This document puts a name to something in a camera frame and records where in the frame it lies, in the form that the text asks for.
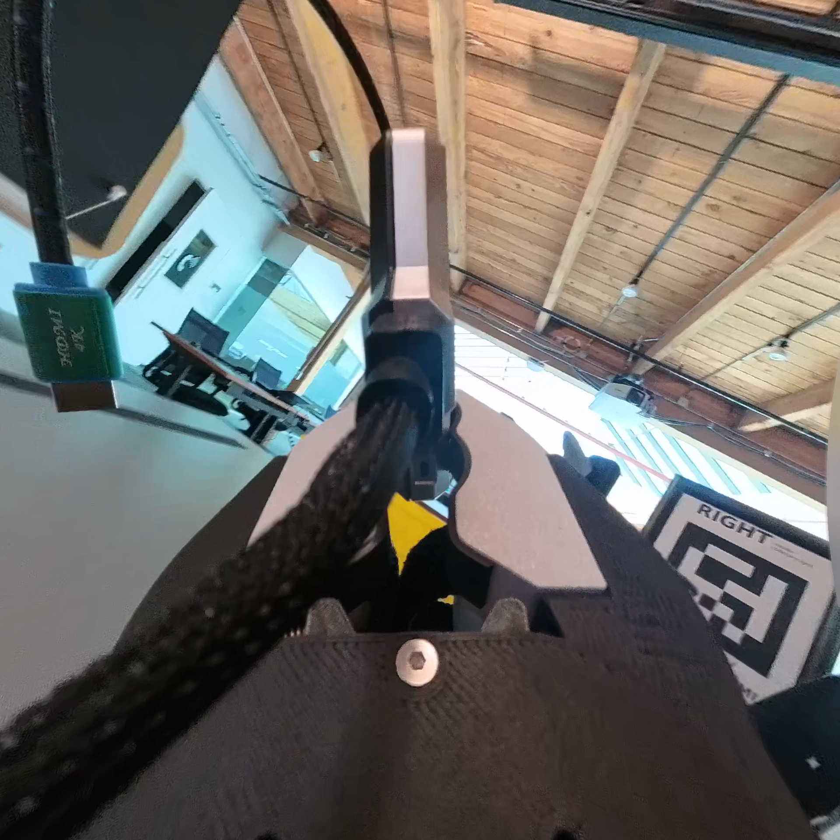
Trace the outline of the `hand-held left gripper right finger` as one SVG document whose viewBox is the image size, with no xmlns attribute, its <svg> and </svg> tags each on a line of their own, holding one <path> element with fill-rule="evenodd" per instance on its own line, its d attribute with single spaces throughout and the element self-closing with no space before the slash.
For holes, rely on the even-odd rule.
<svg viewBox="0 0 840 840">
<path fill-rule="evenodd" d="M 465 455 L 450 514 L 455 546 L 487 568 L 484 601 L 602 594 L 607 582 L 543 447 L 510 418 L 456 392 Z"/>
</svg>

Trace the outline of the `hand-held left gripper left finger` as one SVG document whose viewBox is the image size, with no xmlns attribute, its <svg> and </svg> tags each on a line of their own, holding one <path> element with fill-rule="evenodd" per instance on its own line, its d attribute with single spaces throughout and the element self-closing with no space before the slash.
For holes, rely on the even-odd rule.
<svg viewBox="0 0 840 840">
<path fill-rule="evenodd" d="M 321 467 L 354 429 L 354 413 L 336 413 L 299 441 L 287 457 L 250 534 L 249 547 L 299 504 Z"/>
</svg>

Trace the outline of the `black cable tie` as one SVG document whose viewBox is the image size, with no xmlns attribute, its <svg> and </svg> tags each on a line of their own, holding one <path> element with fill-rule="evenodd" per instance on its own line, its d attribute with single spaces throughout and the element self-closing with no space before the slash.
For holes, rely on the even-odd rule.
<svg viewBox="0 0 840 840">
<path fill-rule="evenodd" d="M 438 489 L 438 463 L 435 453 L 422 448 L 411 457 L 406 469 L 400 493 L 408 501 L 429 501 L 435 499 Z"/>
</svg>

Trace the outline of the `silver adapter hub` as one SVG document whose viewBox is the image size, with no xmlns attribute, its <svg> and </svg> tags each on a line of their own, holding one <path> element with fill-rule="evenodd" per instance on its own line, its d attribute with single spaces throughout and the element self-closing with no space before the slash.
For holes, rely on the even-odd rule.
<svg viewBox="0 0 840 840">
<path fill-rule="evenodd" d="M 390 129 L 371 152 L 371 303 L 363 317 L 360 410 L 396 396 L 421 439 L 436 440 L 455 408 L 446 155 L 425 129 Z"/>
</svg>

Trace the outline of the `yellow box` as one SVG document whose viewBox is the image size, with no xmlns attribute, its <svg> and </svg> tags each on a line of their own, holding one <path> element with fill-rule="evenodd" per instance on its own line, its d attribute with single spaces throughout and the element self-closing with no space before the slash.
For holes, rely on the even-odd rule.
<svg viewBox="0 0 840 840">
<path fill-rule="evenodd" d="M 408 586 L 436 593 L 447 606 L 455 598 L 443 588 L 449 583 L 447 560 L 453 548 L 447 522 L 427 506 L 396 495 L 387 510 L 391 544 L 396 556 L 398 580 L 408 571 Z"/>
</svg>

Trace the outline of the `red-brown office desk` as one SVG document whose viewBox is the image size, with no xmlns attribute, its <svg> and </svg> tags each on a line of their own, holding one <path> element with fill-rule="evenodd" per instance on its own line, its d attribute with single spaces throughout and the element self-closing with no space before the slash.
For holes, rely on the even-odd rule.
<svg viewBox="0 0 840 840">
<path fill-rule="evenodd" d="M 216 400 L 220 393 L 225 393 L 233 403 L 247 406 L 257 416 L 258 422 L 247 434 L 256 444 L 262 444 L 274 428 L 305 435 L 322 423 L 322 417 L 302 398 L 295 395 L 282 398 L 205 352 L 198 343 L 191 343 L 157 322 L 151 324 L 167 342 L 166 350 L 143 369 L 143 377 L 154 385 L 158 396 L 174 400 L 186 387 L 202 393 L 203 384 L 195 381 L 194 374 L 206 372 L 204 381 L 217 386 L 207 397 Z"/>
</svg>

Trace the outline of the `white ceiling projector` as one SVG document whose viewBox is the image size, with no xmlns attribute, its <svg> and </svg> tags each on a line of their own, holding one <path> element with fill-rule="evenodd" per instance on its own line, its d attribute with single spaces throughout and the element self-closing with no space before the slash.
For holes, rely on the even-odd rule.
<svg viewBox="0 0 840 840">
<path fill-rule="evenodd" d="M 655 396 L 638 375 L 617 375 L 595 394 L 589 410 L 602 420 L 634 427 L 655 417 Z"/>
</svg>

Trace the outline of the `phone icon wall poster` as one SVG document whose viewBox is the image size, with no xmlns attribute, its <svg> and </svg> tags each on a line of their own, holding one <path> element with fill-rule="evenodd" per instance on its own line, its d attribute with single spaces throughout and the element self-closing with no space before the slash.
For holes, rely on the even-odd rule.
<svg viewBox="0 0 840 840">
<path fill-rule="evenodd" d="M 166 268 L 164 277 L 175 286 L 184 288 L 215 249 L 216 244 L 207 232 L 203 229 L 198 230 L 183 251 Z"/>
</svg>

